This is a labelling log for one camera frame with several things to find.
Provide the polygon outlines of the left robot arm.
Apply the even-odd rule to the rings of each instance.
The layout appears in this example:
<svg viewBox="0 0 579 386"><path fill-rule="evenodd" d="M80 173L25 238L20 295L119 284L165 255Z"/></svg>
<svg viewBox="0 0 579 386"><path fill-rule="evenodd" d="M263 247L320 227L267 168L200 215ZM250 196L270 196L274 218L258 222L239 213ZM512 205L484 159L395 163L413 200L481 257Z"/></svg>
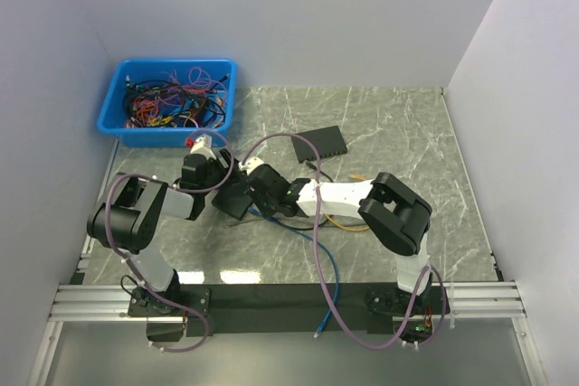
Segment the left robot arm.
<svg viewBox="0 0 579 386"><path fill-rule="evenodd" d="M186 298L176 270L166 262L153 238L163 215L195 221L206 195L226 184L235 159L221 148L200 147L184 157L174 184L142 174L118 172L87 220L87 233L125 262L136 288L131 301L155 315L174 315Z"/></svg>

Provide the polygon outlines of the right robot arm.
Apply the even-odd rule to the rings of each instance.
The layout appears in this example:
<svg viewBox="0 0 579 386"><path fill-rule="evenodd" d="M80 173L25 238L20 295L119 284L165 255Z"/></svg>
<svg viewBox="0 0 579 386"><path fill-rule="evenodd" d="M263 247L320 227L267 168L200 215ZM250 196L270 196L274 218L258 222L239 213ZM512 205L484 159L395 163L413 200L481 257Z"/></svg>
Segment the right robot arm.
<svg viewBox="0 0 579 386"><path fill-rule="evenodd" d="M364 221L381 244L394 254L395 297L402 309L417 314L430 301L432 268L427 252L432 207L393 174L372 181L287 181L270 165L245 166L248 194L267 218L276 214L313 218L323 215Z"/></svg>

